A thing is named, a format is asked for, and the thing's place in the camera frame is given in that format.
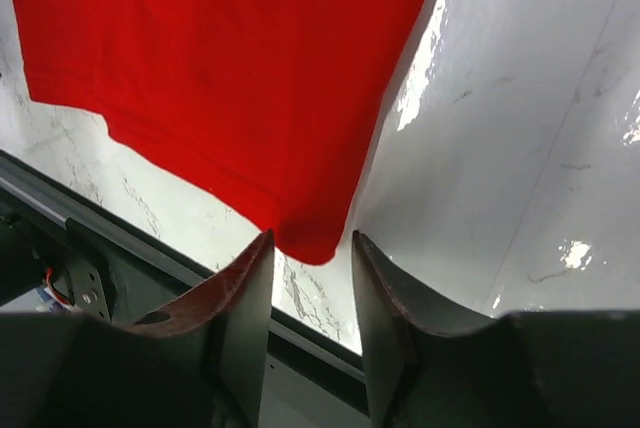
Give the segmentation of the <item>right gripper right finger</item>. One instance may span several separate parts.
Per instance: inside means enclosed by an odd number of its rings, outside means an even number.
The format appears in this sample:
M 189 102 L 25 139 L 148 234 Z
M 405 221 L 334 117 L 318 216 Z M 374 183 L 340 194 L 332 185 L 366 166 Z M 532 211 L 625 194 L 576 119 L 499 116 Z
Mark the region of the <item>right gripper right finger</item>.
M 376 427 L 635 427 L 635 310 L 491 318 L 396 266 L 361 232 L 352 273 Z

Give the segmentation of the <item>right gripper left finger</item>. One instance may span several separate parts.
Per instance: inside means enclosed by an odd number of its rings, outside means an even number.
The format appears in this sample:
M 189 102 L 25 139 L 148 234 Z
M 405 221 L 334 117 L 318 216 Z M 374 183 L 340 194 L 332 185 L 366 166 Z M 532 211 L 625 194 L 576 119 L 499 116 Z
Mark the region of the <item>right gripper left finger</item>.
M 274 240 L 136 322 L 1 318 L 5 427 L 254 427 L 271 319 Z

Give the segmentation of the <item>plain red t-shirt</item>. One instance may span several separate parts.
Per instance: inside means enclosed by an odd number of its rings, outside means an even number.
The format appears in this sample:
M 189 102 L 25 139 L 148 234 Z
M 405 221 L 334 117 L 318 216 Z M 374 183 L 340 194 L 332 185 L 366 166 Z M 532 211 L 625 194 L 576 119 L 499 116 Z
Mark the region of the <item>plain red t-shirt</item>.
M 339 245 L 425 0 L 12 0 L 37 102 L 206 190 L 311 265 Z

